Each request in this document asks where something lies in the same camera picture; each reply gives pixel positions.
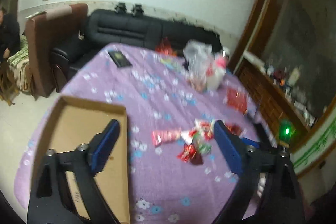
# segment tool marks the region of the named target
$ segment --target black jacket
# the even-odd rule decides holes
[[[0,25],[0,48],[8,48],[10,55],[20,50],[20,26],[11,14],[4,15]]]

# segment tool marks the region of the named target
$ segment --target cardboard box lid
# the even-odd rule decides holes
[[[57,153],[74,150],[89,143],[93,136],[103,131],[111,119],[120,123],[120,136],[110,159],[95,181],[111,210],[122,223],[130,224],[127,178],[127,114],[124,106],[105,104],[74,97],[62,96],[56,103],[37,147],[33,179],[41,159],[48,149]],[[68,184],[79,215],[88,217],[80,197],[75,176],[67,172]]]

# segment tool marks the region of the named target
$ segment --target red plastic bag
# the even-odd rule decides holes
[[[227,88],[227,105],[245,114],[247,111],[247,95],[233,88]]]
[[[177,56],[177,53],[173,51],[167,37],[162,39],[161,43],[156,46],[155,51],[165,55]]]

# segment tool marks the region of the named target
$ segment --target person's hand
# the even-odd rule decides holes
[[[9,55],[11,54],[11,51],[7,48],[6,50],[5,50],[5,52],[3,53],[3,58],[4,59],[7,59],[8,57],[9,57]]]

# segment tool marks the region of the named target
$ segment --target brown leather chair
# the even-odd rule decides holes
[[[29,64],[36,95],[48,97],[55,88],[49,63],[49,52],[57,44],[81,29],[88,6],[85,3],[47,10],[26,22]]]

